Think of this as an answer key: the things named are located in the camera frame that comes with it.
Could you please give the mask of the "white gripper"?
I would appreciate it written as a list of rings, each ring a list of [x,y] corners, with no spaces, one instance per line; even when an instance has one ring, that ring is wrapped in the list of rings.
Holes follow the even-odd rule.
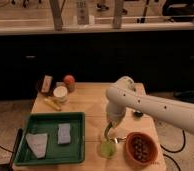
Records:
[[[113,127],[117,127],[123,120],[126,114],[126,108],[119,106],[113,102],[109,102],[106,106],[107,121],[109,122],[104,131],[104,137],[109,140],[109,131]],[[115,137],[111,141],[114,143],[120,143],[126,140],[125,137]]]

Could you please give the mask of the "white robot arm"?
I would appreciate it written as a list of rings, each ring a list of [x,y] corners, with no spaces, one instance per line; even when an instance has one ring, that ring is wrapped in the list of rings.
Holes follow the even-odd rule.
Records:
[[[194,104],[138,93],[131,77],[123,76],[105,91],[108,122],[118,126],[126,109],[134,109],[194,135]]]

